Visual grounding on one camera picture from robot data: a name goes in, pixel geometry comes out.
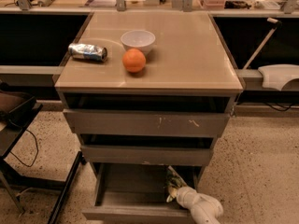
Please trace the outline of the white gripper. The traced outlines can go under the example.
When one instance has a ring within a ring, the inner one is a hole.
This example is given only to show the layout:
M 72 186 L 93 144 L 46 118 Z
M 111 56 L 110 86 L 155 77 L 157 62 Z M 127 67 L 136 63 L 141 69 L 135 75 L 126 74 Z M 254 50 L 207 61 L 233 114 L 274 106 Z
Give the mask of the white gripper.
M 171 203 L 177 198 L 177 203 L 184 208 L 192 209 L 199 203 L 199 193 L 190 187 L 183 187 L 179 190 L 170 188 L 169 194 L 166 198 L 168 203 Z

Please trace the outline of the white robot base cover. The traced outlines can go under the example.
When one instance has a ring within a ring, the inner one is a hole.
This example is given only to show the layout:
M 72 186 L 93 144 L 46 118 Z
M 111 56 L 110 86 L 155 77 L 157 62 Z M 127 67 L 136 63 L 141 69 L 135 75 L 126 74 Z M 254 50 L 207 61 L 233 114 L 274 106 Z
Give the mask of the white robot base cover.
M 272 64 L 258 68 L 263 76 L 263 87 L 281 91 L 283 87 L 299 78 L 299 66 L 295 64 Z

